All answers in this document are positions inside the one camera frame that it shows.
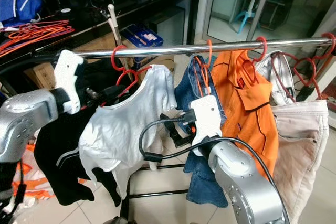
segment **robotic arm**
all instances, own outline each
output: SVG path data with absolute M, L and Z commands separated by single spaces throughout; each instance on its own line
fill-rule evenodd
M 74 114 L 81 101 L 76 89 L 84 60 L 63 50 L 55 68 L 56 88 L 36 90 L 9 98 L 0 108 L 0 212 L 12 195 L 12 181 L 28 140 L 34 132 L 56 120 L 58 114 Z M 220 116 L 214 96 L 191 103 L 197 133 L 193 145 L 206 137 L 220 136 Z M 229 195 L 238 224 L 282 222 L 282 203 L 275 188 L 256 169 L 249 154 L 230 142 L 217 142 L 195 150 L 208 159 L 216 180 Z M 4 215 L 0 214 L 3 223 Z
M 83 58 L 63 50 L 55 68 L 56 88 L 18 94 L 0 108 L 0 211 L 13 195 L 12 182 L 17 163 L 35 131 L 56 120 L 59 113 L 77 113 L 80 100 L 76 92 L 79 65 Z M 7 220 L 0 214 L 0 222 Z

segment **black desk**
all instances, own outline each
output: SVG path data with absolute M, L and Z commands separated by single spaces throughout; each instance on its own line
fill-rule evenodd
M 119 28 L 132 23 L 140 22 L 157 12 L 175 5 L 181 0 L 137 0 L 135 4 L 128 7 L 116 6 L 115 11 Z M 188 22 L 187 43 L 193 43 L 193 28 L 195 27 L 198 9 L 198 0 L 190 0 L 190 14 Z M 72 50 L 111 32 L 106 19 L 95 9 L 84 9 L 86 19 L 81 19 L 79 12 L 75 19 L 70 20 L 75 32 L 57 38 L 41 41 L 25 48 L 17 50 L 9 55 L 0 58 L 0 82 L 10 93 L 23 93 L 36 89 L 30 82 L 23 70 L 34 66 L 35 62 L 45 62 L 47 59 L 39 59 L 41 56 L 56 56 L 61 49 Z

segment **blue cloth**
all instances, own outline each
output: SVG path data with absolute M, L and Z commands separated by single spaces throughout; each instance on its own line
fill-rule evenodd
M 198 56 L 201 63 L 205 63 L 202 56 L 194 55 L 191 57 L 190 63 L 187 66 L 184 75 L 182 77 L 182 81 L 175 89 L 175 98 L 178 107 L 177 109 L 179 110 L 189 110 L 190 102 L 198 98 L 201 98 L 194 70 L 195 56 Z M 198 64 L 197 61 L 195 61 L 195 67 L 198 79 L 201 84 L 201 88 L 202 90 L 204 90 L 205 93 L 205 85 L 202 76 L 200 74 L 200 65 Z M 209 70 L 208 70 L 208 84 L 211 89 L 211 95 L 214 95 L 217 99 L 219 112 L 221 114 L 221 126 L 222 126 L 226 120 L 226 116 L 219 101 L 218 94 L 215 89 L 215 85 L 213 83 L 211 73 Z M 183 126 L 180 124 L 180 127 L 186 133 L 190 133 L 191 129 L 189 126 Z M 228 206 L 223 189 L 217 183 L 215 174 L 211 171 L 207 163 L 207 160 L 204 157 L 198 157 L 193 152 L 190 152 L 184 166 L 184 172 L 193 173 L 189 186 L 189 191 L 186 196 L 187 200 L 197 204 L 210 203 L 217 207 Z
M 222 208 L 228 206 L 223 189 L 217 183 L 215 174 L 204 157 L 189 152 L 183 171 L 193 173 L 186 195 L 187 200 L 196 204 L 210 203 Z
M 196 100 L 201 98 L 201 94 L 200 94 L 200 89 L 198 88 L 198 84 L 197 84 L 197 77 L 195 75 L 195 70 L 194 70 L 194 58 L 198 57 L 200 62 L 202 64 L 205 63 L 204 59 L 202 56 L 200 55 L 192 55 L 191 56 L 191 60 L 189 65 L 187 66 L 181 83 L 175 88 L 175 97 L 176 97 L 176 102 L 177 102 L 177 109 L 178 110 L 189 110 L 189 104 Z M 206 93 L 206 88 L 205 88 L 205 84 L 201 75 L 201 67 L 200 64 L 198 63 L 198 61 L 195 61 L 195 68 L 196 68 L 196 72 L 198 75 L 198 79 L 200 81 L 200 85 L 201 88 L 203 90 L 203 94 L 205 95 Z M 218 104 L 218 108 L 219 108 L 219 112 L 221 114 L 221 127 L 223 126 L 224 122 L 226 121 L 226 116 L 224 114 L 224 110 L 222 108 L 221 102 L 219 101 L 218 98 L 218 94 L 214 85 L 214 82 L 212 80 L 211 77 L 211 73 L 208 70 L 208 85 L 211 89 L 211 95 L 214 95 L 217 99 L 217 104 Z M 181 127 L 181 129 L 185 132 L 185 133 L 189 133 L 191 132 L 191 129 L 188 125 L 184 126 L 181 124 L 179 124 L 179 126 Z
M 0 22 L 3 26 L 30 23 L 38 18 L 44 0 L 0 0 Z

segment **chrome bar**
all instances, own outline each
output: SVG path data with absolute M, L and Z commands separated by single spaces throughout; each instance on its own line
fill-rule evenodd
M 278 47 L 302 47 L 302 46 L 325 46 L 331 44 L 329 38 L 308 38 L 308 39 L 287 39 L 287 40 L 268 40 L 268 48 Z M 262 42 L 259 41 L 244 41 L 244 42 L 229 42 L 222 44 L 213 44 L 212 51 L 231 51 L 239 49 L 261 49 L 263 48 Z M 181 55 L 192 54 L 200 52 L 209 52 L 208 45 L 186 45 L 174 47 L 146 47 L 146 48 L 126 48 L 120 49 L 115 53 L 116 57 L 147 57 L 147 56 L 160 56 L 160 55 Z M 113 53 L 112 49 L 106 50 L 92 50 L 92 51 L 78 51 L 76 54 L 88 58 L 108 58 Z

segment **jeans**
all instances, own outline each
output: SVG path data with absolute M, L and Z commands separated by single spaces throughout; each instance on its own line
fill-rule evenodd
M 227 207 L 223 189 L 216 181 L 207 160 L 193 151 L 189 152 L 184 166 L 184 173 L 193 173 L 186 199 L 196 204 L 210 203 L 216 207 Z
M 187 66 L 183 77 L 182 77 L 182 81 L 181 83 L 175 88 L 175 98 L 177 101 L 177 109 L 178 110 L 184 110 L 187 111 L 189 110 L 189 104 L 196 100 L 201 98 L 201 94 L 198 88 L 198 84 L 197 84 L 197 78 L 195 76 L 195 70 L 194 70 L 194 57 L 198 57 L 201 63 L 205 63 L 204 59 L 202 56 L 200 55 L 193 55 L 191 56 L 191 60 L 189 65 Z M 205 88 L 205 83 L 203 81 L 202 75 L 201 75 L 201 67 L 198 64 L 197 61 L 195 61 L 195 68 L 196 68 L 196 72 L 197 72 L 197 77 L 200 81 L 200 85 L 201 88 L 203 90 L 203 95 L 205 95 L 206 92 L 206 88 Z M 219 112 L 221 114 L 221 127 L 223 126 L 224 122 L 226 121 L 226 116 L 224 114 L 224 110 L 222 108 L 221 102 L 219 101 L 218 95 L 217 95 L 217 91 L 215 88 L 215 85 L 213 83 L 212 77 L 211 77 L 211 73 L 208 70 L 208 85 L 210 87 L 211 90 L 211 94 L 214 95 L 217 99 L 217 104 L 218 104 L 218 108 L 219 108 Z M 190 133 L 190 127 L 184 126 L 182 124 L 180 124 L 180 127 L 182 128 L 182 130 L 185 133 Z
M 175 89 L 175 98 L 177 101 L 177 109 L 179 110 L 189 110 L 189 104 L 193 100 L 201 98 L 201 94 L 197 84 L 197 78 L 194 70 L 194 57 L 198 56 L 201 63 L 205 63 L 202 56 L 193 55 L 191 57 L 190 64 L 187 66 L 181 83 Z M 200 65 L 195 61 L 195 68 L 200 81 L 200 85 L 203 94 L 205 95 L 206 89 L 203 82 Z M 211 94 L 217 99 L 219 112 L 221 114 L 221 126 L 226 120 L 224 110 L 219 101 L 215 85 L 213 83 L 211 73 L 208 71 L 208 84 L 211 89 Z M 186 133 L 190 133 L 190 127 L 183 126 L 180 124 L 182 130 Z M 193 173 L 189 191 L 187 193 L 186 199 L 194 202 L 196 204 L 210 203 L 217 207 L 227 207 L 228 203 L 224 196 L 223 189 L 219 186 L 215 179 L 215 174 L 211 171 L 207 160 L 204 157 L 198 157 L 193 152 L 189 153 L 187 161 L 184 166 L 185 173 Z

